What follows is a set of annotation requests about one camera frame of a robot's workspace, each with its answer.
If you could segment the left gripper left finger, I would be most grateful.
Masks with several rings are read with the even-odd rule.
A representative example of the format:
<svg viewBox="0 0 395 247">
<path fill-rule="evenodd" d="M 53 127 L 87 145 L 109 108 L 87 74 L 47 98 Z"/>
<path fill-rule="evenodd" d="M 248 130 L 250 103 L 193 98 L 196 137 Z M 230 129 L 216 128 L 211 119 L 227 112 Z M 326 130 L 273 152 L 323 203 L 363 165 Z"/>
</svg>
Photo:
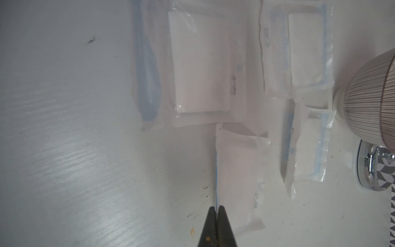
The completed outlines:
<svg viewBox="0 0 395 247">
<path fill-rule="evenodd" d="M 217 247 L 217 214 L 215 207 L 209 208 L 199 239 L 198 247 Z"/>
</svg>

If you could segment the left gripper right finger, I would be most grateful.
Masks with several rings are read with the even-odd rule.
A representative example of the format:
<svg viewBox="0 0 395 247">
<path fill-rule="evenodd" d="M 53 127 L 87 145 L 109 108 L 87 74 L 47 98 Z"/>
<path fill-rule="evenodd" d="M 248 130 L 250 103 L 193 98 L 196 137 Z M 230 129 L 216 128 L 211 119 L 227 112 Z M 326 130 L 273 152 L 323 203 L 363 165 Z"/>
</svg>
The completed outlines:
<svg viewBox="0 0 395 247">
<path fill-rule="evenodd" d="M 217 239 L 219 247 L 237 247 L 237 243 L 224 206 L 217 213 Z"/>
</svg>

